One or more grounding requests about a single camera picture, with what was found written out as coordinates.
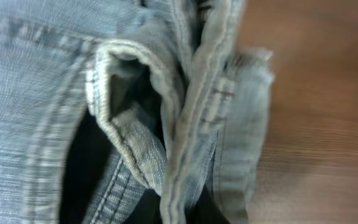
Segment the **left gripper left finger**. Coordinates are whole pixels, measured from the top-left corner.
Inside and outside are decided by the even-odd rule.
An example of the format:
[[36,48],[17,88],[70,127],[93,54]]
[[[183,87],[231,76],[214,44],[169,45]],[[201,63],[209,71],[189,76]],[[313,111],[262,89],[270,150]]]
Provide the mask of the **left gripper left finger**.
[[160,196],[152,189],[145,190],[123,224],[162,224],[159,205]]

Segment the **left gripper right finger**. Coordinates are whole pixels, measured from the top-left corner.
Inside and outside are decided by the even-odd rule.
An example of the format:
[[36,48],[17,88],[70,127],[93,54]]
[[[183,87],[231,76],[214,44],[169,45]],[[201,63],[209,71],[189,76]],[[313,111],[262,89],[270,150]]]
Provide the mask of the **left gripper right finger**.
[[214,203],[206,186],[194,208],[194,224],[230,224]]

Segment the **light blue denim shorts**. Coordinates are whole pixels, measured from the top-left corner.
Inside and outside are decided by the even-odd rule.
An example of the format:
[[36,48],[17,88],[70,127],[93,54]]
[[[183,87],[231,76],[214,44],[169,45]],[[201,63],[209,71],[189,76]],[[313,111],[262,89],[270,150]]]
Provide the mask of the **light blue denim shorts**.
[[147,189],[194,223],[204,186],[247,223],[273,75],[245,6],[0,1],[0,223],[123,223]]

